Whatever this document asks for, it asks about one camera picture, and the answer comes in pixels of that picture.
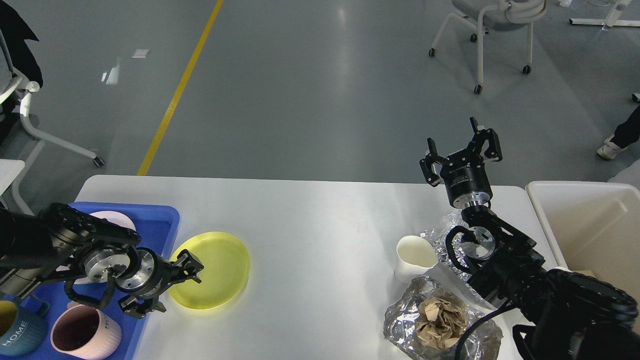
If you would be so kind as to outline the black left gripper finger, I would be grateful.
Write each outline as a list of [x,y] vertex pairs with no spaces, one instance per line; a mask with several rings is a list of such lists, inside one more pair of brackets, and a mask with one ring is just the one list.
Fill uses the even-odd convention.
[[199,273],[203,271],[205,266],[188,249],[179,251],[176,260],[170,260],[169,264],[169,287],[189,280],[194,281],[196,284],[202,283]]
[[167,308],[158,296],[141,300],[133,295],[127,295],[118,300],[118,306],[124,315],[135,319],[143,319],[151,312],[167,312]]

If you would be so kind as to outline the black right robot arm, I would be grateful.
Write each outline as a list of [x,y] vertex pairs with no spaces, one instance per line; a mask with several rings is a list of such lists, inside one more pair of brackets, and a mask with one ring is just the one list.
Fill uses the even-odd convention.
[[524,360],[637,360],[636,299],[592,276],[543,268],[546,260],[535,250],[535,240],[490,208],[493,192],[485,162],[503,159],[498,133],[474,117],[470,124],[473,137],[466,148],[444,157],[429,137],[429,150],[419,162],[430,186],[445,185],[451,207],[461,210],[465,223],[446,235],[448,259],[470,276],[468,285],[484,300],[505,300],[464,331],[455,358],[463,357],[466,341],[481,325],[518,309],[530,321],[512,326]]

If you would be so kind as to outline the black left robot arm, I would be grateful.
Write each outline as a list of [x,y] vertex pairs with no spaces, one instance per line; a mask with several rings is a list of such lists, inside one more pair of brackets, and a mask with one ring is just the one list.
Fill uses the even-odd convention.
[[23,300],[42,285],[62,282],[79,305],[105,309],[120,291],[118,306],[127,316],[165,312],[160,295],[185,281],[200,283],[204,265],[186,249],[166,260],[141,240],[132,228],[64,203],[37,216],[2,209],[1,294]]

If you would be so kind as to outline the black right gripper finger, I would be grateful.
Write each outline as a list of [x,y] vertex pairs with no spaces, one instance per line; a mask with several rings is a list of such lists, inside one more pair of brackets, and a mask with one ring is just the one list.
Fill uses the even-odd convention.
[[432,187],[437,187],[442,183],[442,178],[437,173],[435,166],[445,167],[450,164],[450,161],[439,155],[434,139],[428,138],[426,142],[428,151],[425,153],[425,157],[420,160],[420,168],[426,183]]
[[470,124],[474,134],[465,150],[480,157],[482,161],[502,161],[503,153],[498,133],[494,129],[486,129],[479,125],[475,117],[470,117]]

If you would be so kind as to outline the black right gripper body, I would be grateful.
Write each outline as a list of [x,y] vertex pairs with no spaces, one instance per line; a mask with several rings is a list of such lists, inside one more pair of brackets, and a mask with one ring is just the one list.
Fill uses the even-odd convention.
[[442,165],[442,180],[454,208],[464,209],[470,203],[486,205],[493,198],[481,155],[448,155]]

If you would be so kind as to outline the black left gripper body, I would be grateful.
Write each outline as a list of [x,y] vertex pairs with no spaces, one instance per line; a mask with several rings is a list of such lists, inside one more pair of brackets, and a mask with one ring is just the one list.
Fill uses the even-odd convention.
[[138,260],[116,279],[117,289],[124,294],[118,302],[157,302],[160,295],[173,285],[176,271],[171,262],[150,248],[140,247],[135,252]]

